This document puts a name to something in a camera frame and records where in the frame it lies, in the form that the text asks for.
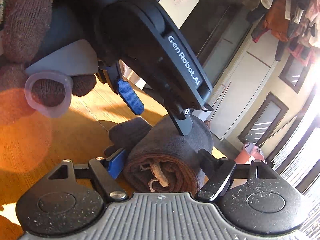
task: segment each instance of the rolled towel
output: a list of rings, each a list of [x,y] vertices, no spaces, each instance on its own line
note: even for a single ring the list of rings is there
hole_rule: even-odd
[[[191,115],[191,132],[179,135],[169,115],[157,123],[132,149],[124,167],[127,181],[139,192],[191,192],[204,184],[197,152],[212,152],[207,125]]]

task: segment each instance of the hanging clothes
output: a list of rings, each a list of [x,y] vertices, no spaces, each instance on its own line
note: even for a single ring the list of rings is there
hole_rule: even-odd
[[[272,3],[273,3],[273,0],[261,0],[261,4],[267,9],[271,8]]]
[[[291,0],[285,0],[284,18],[286,20],[291,20]]]
[[[310,43],[309,43],[310,38],[311,38],[311,32],[310,32],[310,31],[307,31],[305,34],[299,36],[298,42],[299,42],[301,45],[310,48],[310,47],[311,47],[311,45],[310,45]]]
[[[313,26],[310,29],[310,39],[309,44],[313,47],[320,48],[320,14],[312,22]]]
[[[301,20],[301,17],[302,17],[302,14],[303,14],[304,10],[301,10],[299,7],[297,8],[296,10],[296,16],[295,18],[293,19],[293,21],[297,24],[300,23],[300,20]]]
[[[311,0],[305,17],[311,22],[320,14],[320,0]]]
[[[269,29],[264,27],[265,16],[261,18],[258,25],[253,29],[251,37],[253,42],[257,43],[260,37],[265,34]]]
[[[310,23],[310,20],[304,16],[302,16],[300,23],[298,27],[294,30],[293,34],[291,35],[291,38],[297,37],[304,33],[306,29],[308,28],[308,25]]]
[[[288,51],[305,67],[312,64],[316,60],[314,48],[305,47],[299,44],[299,38],[294,38],[288,47]]]
[[[249,23],[254,23],[256,20],[264,16],[268,11],[269,9],[265,8],[263,4],[260,2],[257,8],[255,8],[247,14],[246,20]]]
[[[271,29],[271,34],[282,42],[287,42],[289,20],[284,18],[286,0],[275,0],[266,14],[264,27]]]

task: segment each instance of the knitted glove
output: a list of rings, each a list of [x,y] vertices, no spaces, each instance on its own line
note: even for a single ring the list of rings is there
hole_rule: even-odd
[[[52,0],[0,0],[3,50],[11,62],[31,61],[51,22]]]
[[[71,77],[73,80],[72,94],[82,97],[88,94],[96,85],[94,75],[82,75]],[[36,102],[53,107],[62,103],[66,92],[61,83],[49,79],[40,79],[32,87],[33,98]]]

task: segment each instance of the pink object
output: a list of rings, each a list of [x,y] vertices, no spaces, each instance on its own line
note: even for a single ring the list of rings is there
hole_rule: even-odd
[[[238,164],[250,164],[250,158],[253,160],[262,160],[263,162],[265,162],[261,149],[255,146],[253,143],[247,142],[242,147],[242,151],[239,153],[237,158],[235,158],[235,161]]]
[[[305,17],[308,18],[311,22],[318,16],[320,13],[320,0],[311,0],[309,8],[306,11]]]
[[[288,51],[294,56],[301,64],[303,64],[305,67],[308,66],[309,61],[311,60],[311,63],[315,62],[315,52],[311,48],[308,56],[306,59],[301,58],[301,53],[303,51],[305,46],[302,44],[298,44],[294,51],[292,51],[290,48],[288,48]]]

